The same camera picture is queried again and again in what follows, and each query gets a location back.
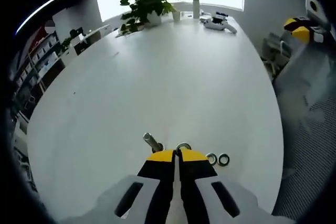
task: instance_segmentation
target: gray fabric chair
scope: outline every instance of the gray fabric chair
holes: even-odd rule
[[[336,53],[309,44],[273,82],[284,139],[284,164],[273,215],[297,220],[308,210],[336,162]]]

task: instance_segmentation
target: bottle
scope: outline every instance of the bottle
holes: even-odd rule
[[[199,19],[200,0],[193,0],[193,18]]]

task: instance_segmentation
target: white bottle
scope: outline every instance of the white bottle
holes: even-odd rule
[[[193,18],[199,19],[200,0],[193,0]]]

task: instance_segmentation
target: potted plant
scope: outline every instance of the potted plant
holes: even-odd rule
[[[158,25],[161,23],[161,15],[174,12],[175,8],[168,0],[121,0],[120,5],[129,6],[131,11],[121,16],[127,20],[120,28],[122,34],[133,33],[146,23]]]

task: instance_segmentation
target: ceiling light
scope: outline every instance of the ceiling light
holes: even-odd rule
[[[48,2],[44,3],[43,5],[41,5],[39,8],[37,8],[32,14],[29,15],[28,18],[26,18],[25,21],[22,22],[22,24],[19,26],[19,28],[16,30],[15,34],[17,34],[18,31],[20,31],[20,29],[35,15],[37,14],[40,10],[42,10],[44,7],[46,7],[47,5],[49,5],[51,2],[53,2],[55,0],[49,0]]]

